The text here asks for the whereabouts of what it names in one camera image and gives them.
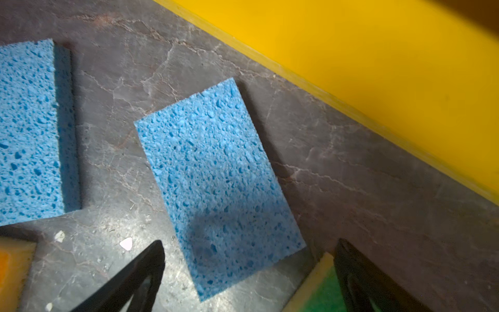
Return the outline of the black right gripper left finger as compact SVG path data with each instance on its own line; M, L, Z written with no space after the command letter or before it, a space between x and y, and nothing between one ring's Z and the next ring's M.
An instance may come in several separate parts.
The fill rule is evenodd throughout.
M165 271L165 250L155 240L74 311L151 311Z

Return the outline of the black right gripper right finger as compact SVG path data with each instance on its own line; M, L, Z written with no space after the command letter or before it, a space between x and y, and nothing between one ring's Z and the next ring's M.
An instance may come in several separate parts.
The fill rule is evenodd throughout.
M335 247L334 265L348 311L422 311L423 304L346 239Z

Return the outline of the blue sponge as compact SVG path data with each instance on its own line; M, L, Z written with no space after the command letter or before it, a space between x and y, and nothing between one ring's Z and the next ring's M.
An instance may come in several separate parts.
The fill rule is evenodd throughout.
M305 248L234 79L135 128L201 301Z
M1 224L81 208L70 51L51 39L1 47Z

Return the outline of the yellow wooden shelf unit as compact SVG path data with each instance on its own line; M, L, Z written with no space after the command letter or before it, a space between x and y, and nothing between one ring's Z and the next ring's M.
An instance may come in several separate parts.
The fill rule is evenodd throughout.
M162 6L498 201L497 1Z

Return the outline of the green yellow scrub sponge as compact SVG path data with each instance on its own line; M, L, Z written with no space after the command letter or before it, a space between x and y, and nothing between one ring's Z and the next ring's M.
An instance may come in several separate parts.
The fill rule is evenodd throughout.
M346 312L334 267L334 257L327 252L282 310L282 312L304 311Z

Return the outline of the orange sponge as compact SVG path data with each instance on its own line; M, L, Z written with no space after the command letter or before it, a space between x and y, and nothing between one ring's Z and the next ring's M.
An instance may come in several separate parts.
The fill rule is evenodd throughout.
M17 311L36 243L1 238L1 311Z

